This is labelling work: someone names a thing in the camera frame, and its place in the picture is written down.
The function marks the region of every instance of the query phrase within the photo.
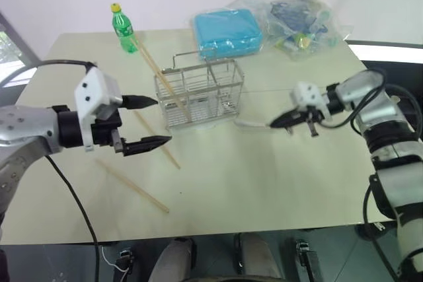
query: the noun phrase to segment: wire basket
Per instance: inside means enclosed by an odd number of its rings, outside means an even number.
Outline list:
[[[188,110],[191,121],[176,105],[160,79],[155,76],[157,98],[166,119],[167,127],[182,127],[210,120],[236,116],[239,111],[239,97],[244,83],[244,73],[234,59],[205,61],[203,64],[162,70],[172,86],[176,97]]]

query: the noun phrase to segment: table surface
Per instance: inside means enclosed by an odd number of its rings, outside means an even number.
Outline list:
[[[195,50],[190,30],[139,32],[160,67],[175,53]],[[153,73],[138,53],[123,52],[114,33],[62,34],[48,58],[93,61],[118,80],[122,94],[155,98]],[[343,42],[332,50],[292,61],[270,48],[237,59],[245,72],[239,118],[270,122],[291,108],[289,91],[298,81],[325,87],[364,69]],[[183,57],[180,65],[195,65]],[[17,104],[75,109],[73,91],[83,78],[78,66],[39,69]],[[122,137],[148,132],[131,111],[122,110]],[[160,108],[141,114],[157,134],[168,135]],[[335,118],[343,120],[344,115]],[[365,141],[347,125],[312,138],[305,124],[285,130],[239,129],[232,121],[173,133],[165,154],[123,157],[113,148],[64,149],[53,156],[73,184],[100,241],[190,236],[223,232],[326,227],[362,222],[362,201],[373,172]],[[105,172],[106,161],[164,203],[166,214]],[[374,201],[369,219],[382,221]],[[68,189],[47,160],[35,162],[20,182],[3,223],[3,244],[90,242],[91,236]]]

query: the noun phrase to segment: white cable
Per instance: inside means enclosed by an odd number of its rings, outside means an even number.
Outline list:
[[[108,265],[111,265],[112,267],[115,267],[116,269],[118,269],[119,271],[121,271],[121,272],[123,272],[123,273],[126,273],[126,272],[128,272],[128,269],[126,269],[126,270],[123,270],[123,269],[120,269],[116,264],[112,264],[111,262],[109,262],[107,259],[106,259],[106,256],[104,255],[104,246],[101,246],[101,253],[103,254],[103,259],[105,260],[105,262],[108,264]]]
[[[261,123],[261,122],[249,122],[242,119],[235,119],[233,123],[241,128],[250,127],[250,128],[265,128],[270,129],[269,125],[267,123]]]
[[[128,273],[129,270],[130,270],[129,268],[125,270],[122,278],[120,279],[120,282],[124,282],[125,276],[126,276],[126,274]]]

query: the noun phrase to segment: window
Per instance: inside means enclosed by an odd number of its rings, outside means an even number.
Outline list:
[[[37,61],[39,59],[36,55],[0,14],[0,81],[17,69]],[[35,71],[36,69],[30,69],[20,74],[5,87],[27,84]]]

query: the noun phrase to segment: wooden chopstick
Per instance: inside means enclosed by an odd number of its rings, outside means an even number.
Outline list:
[[[169,208],[168,207],[166,207],[160,201],[158,201],[153,196],[151,196],[150,194],[148,194],[145,190],[143,190],[142,188],[140,188],[138,185],[136,185],[135,183],[133,183],[129,178],[126,178],[121,173],[119,173],[117,170],[115,170],[114,168],[112,168],[110,165],[104,163],[100,159],[95,159],[95,161],[96,161],[96,163],[98,165],[100,165],[103,169],[105,169],[105,171],[107,171],[108,173],[110,173],[111,175],[113,175],[114,177],[116,177],[122,183],[124,183],[125,185],[127,185],[127,187],[131,188],[132,190],[134,190],[135,192],[137,192],[142,197],[148,199],[151,203],[153,203],[154,205],[156,205],[161,211],[165,212],[166,214],[169,213]]]
[[[136,40],[138,41],[138,44],[134,41],[134,39],[131,39],[132,44],[138,49],[139,54],[144,58],[144,60],[147,62],[147,64],[150,66],[150,68],[153,70],[154,74],[160,79],[163,86],[166,88],[169,95],[174,100],[175,104],[182,110],[184,115],[186,116],[186,119],[191,122],[191,115],[184,106],[184,104],[180,101],[180,99],[176,96],[171,84],[168,82],[166,77],[161,72],[160,68],[157,66],[154,59],[151,57],[150,53],[147,51],[145,46],[141,41],[139,41],[138,37],[135,36]]]
[[[138,121],[140,122],[140,124],[143,125],[151,135],[156,135],[153,128],[151,128],[151,126],[148,124],[147,120],[145,120],[145,118],[139,112],[134,110],[134,114],[135,114],[136,118],[138,119]],[[169,160],[171,160],[171,162],[176,166],[176,168],[180,170],[180,165],[178,164],[176,159],[172,156],[171,152],[166,147],[166,145],[162,145],[160,147],[160,149],[162,149],[162,151],[166,154],[166,156],[169,158]]]

